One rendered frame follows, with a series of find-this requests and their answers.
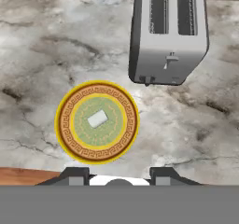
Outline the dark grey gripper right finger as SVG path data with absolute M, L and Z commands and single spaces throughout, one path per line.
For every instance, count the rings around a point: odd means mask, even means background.
M 150 167 L 149 175 L 151 186 L 198 185 L 198 182 L 180 176 L 172 167 Z

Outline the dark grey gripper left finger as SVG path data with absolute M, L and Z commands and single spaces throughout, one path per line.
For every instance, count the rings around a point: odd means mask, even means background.
M 39 183 L 39 186 L 89 186 L 90 169 L 88 167 L 67 167 L 58 176 Z

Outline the yellow patterned plate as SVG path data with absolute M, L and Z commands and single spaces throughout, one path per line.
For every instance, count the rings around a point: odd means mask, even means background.
M 130 93 L 104 80 L 75 86 L 61 100 L 54 120 L 62 149 L 87 164 L 104 164 L 124 155 L 138 134 L 139 124 Z

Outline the silver toaster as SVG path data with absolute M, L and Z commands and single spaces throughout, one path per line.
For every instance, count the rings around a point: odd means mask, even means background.
M 134 0 L 132 82 L 181 85 L 209 50 L 206 0 Z

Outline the white round cup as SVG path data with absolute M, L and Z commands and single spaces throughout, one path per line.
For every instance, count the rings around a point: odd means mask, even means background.
M 144 178 L 96 175 L 90 179 L 91 186 L 127 185 L 148 186 L 149 182 Z

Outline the white marshmallow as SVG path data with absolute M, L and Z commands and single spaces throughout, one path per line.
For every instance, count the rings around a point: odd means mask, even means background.
M 108 117 L 103 109 L 97 111 L 96 113 L 88 117 L 88 122 L 93 129 L 104 124 L 106 121 L 108 121 Z

